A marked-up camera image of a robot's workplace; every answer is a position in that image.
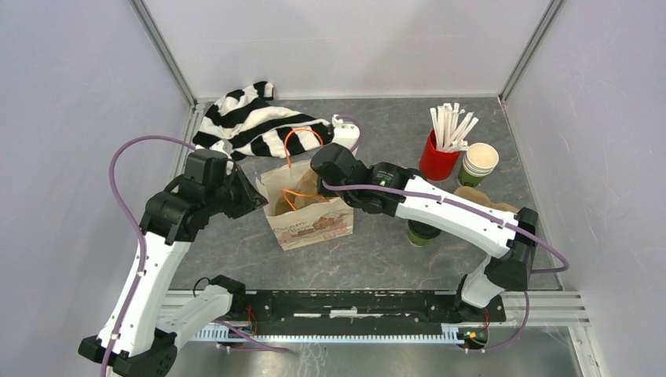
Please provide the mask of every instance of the white wall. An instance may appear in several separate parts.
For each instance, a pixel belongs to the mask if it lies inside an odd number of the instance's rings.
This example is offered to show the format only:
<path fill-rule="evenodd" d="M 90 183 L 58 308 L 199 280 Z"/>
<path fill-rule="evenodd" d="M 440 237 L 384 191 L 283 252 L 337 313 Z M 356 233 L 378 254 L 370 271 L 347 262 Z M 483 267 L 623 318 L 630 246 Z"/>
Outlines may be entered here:
<path fill-rule="evenodd" d="M 508 113 L 610 376 L 663 375 L 666 2 L 566 2 Z"/>
<path fill-rule="evenodd" d="M 136 247 L 108 161 L 132 137 L 180 137 L 188 108 L 127 1 L 2 2 L 0 51 L 0 375 L 97 375 L 77 348 Z M 121 157 L 139 215 L 174 165 L 165 144 Z"/>
<path fill-rule="evenodd" d="M 548 0 L 146 0 L 197 97 L 501 91 Z"/>

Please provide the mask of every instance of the brown paper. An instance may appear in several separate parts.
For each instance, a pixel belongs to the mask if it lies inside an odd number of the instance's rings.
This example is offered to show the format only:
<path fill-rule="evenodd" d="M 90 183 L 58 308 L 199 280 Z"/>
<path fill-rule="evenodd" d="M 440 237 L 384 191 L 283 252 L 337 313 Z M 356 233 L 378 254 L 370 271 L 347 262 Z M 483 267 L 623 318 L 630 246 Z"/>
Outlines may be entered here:
<path fill-rule="evenodd" d="M 257 191 L 269 201 L 269 205 L 264 206 L 264 214 L 283 250 L 353 232 L 353 208 L 340 198 L 332 198 L 328 202 L 315 199 L 314 203 L 299 210 L 277 214 L 278 202 L 284 202 L 289 207 L 282 196 L 282 189 L 297 188 L 304 176 L 309 176 L 309 179 L 303 179 L 304 187 L 306 182 L 312 184 L 310 171 L 309 161 L 302 161 L 292 164 L 291 168 L 285 166 L 268 171 L 256 181 Z"/>
<path fill-rule="evenodd" d="M 293 203 L 294 198 L 296 197 L 294 194 L 290 194 L 289 192 L 286 193 L 287 198 Z M 291 206 L 287 201 L 285 200 L 284 196 L 281 196 L 277 199 L 277 202 L 275 203 L 275 215 L 280 216 L 281 214 L 286 214 L 287 212 L 292 212 L 293 210 L 291 209 Z"/>
<path fill-rule="evenodd" d="M 317 173 L 312 169 L 308 169 L 305 174 L 298 180 L 298 185 L 296 185 L 295 192 L 299 194 L 306 195 L 316 195 L 317 194 Z M 300 210 L 314 203 L 321 203 L 323 200 L 320 197 L 306 197 L 306 196 L 296 196 L 294 200 L 294 207 L 296 210 Z"/>
<path fill-rule="evenodd" d="M 486 194 L 480 192 L 475 188 L 467 186 L 458 187 L 453 192 L 453 195 L 460 196 L 461 198 L 467 199 L 470 202 L 481 204 L 482 206 L 492 208 L 493 210 L 505 210 L 507 212 L 513 212 L 515 214 L 518 213 L 518 208 L 507 203 L 493 203 L 490 201 L 490 198 L 488 198 Z"/>

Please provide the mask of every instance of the gray marble surface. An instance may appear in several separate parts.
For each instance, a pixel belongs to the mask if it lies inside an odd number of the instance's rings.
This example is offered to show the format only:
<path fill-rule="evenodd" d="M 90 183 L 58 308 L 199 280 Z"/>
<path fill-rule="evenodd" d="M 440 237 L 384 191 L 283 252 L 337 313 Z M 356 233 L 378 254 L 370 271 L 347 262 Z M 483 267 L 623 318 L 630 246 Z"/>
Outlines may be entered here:
<path fill-rule="evenodd" d="M 306 114 L 330 119 L 333 114 L 354 115 L 364 130 L 357 158 L 366 165 L 387 161 L 418 167 L 430 132 L 429 108 L 444 102 L 460 103 L 480 121 L 468 136 L 470 144 L 485 142 L 499 153 L 499 165 L 478 189 L 492 201 L 534 208 L 518 151 L 495 98 L 408 98 L 274 101 Z M 309 159 L 314 152 L 296 156 Z M 456 173 L 435 185 L 453 192 Z M 258 174 L 281 167 L 283 159 L 247 157 L 243 172 L 254 182 Z M 485 253 L 470 243 L 442 233 L 425 247 L 412 246 L 406 221 L 385 215 L 354 213 L 351 236 L 282 251 L 263 210 L 241 219 L 212 218 L 199 233 L 178 266 L 171 289 L 191 289 L 202 276 L 223 274 L 250 289 L 361 289 L 404 288 L 454 290 Z M 552 267 L 539 249 L 535 268 Z M 532 276 L 530 289 L 558 289 L 552 274 Z"/>

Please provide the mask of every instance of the gray table surface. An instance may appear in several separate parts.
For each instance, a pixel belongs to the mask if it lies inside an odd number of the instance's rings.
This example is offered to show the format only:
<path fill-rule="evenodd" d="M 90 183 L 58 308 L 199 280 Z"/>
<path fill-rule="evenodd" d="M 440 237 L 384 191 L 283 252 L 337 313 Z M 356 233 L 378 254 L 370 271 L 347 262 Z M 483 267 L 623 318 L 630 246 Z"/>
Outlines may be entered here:
<path fill-rule="evenodd" d="M 490 345 L 515 329 L 491 328 Z M 231 353 L 206 342 L 178 351 L 169 375 L 204 377 L 582 377 L 567 328 L 527 328 L 502 350 L 465 355 L 453 345 L 272 343 L 294 353 Z"/>
<path fill-rule="evenodd" d="M 534 208 L 518 150 L 495 98 L 408 98 L 274 101 L 275 105 L 329 119 L 334 114 L 355 116 L 364 130 L 357 158 L 366 165 L 387 161 L 418 167 L 432 128 L 429 108 L 460 103 L 480 121 L 467 138 L 491 144 L 499 165 L 479 186 L 492 201 Z M 296 156 L 309 159 L 314 151 Z M 455 173 L 435 185 L 453 192 Z M 283 159 L 247 157 L 240 162 L 251 182 L 258 174 L 281 167 Z M 230 220 L 219 215 L 199 233 L 178 266 L 171 289 L 191 289 L 202 276 L 218 274 L 244 282 L 250 289 L 438 289 L 454 290 L 485 253 L 449 234 L 425 247 L 412 246 L 406 221 L 385 215 L 354 213 L 354 232 L 314 245 L 282 251 L 263 210 Z M 539 249 L 535 268 L 552 267 Z M 552 274 L 532 276 L 530 289 L 558 289 Z"/>

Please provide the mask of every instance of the paper bag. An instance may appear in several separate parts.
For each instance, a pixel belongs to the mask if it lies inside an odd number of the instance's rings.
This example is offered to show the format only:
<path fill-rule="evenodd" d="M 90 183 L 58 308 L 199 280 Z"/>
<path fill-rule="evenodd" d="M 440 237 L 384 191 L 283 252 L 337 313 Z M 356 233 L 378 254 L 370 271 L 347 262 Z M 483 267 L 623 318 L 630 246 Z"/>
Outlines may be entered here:
<path fill-rule="evenodd" d="M 282 189 L 296 191 L 304 174 L 311 174 L 311 171 L 307 160 L 294 163 L 291 167 L 271 170 L 256 181 L 257 190 L 269 201 L 268 205 L 264 206 L 264 214 L 283 250 L 331 240 L 353 232 L 353 208 L 340 198 L 311 203 L 296 211 L 289 208 L 284 212 L 285 209 L 276 208 L 280 199 L 286 202 L 282 197 Z M 311 178 L 306 176 L 303 184 L 307 182 L 311 185 Z"/>

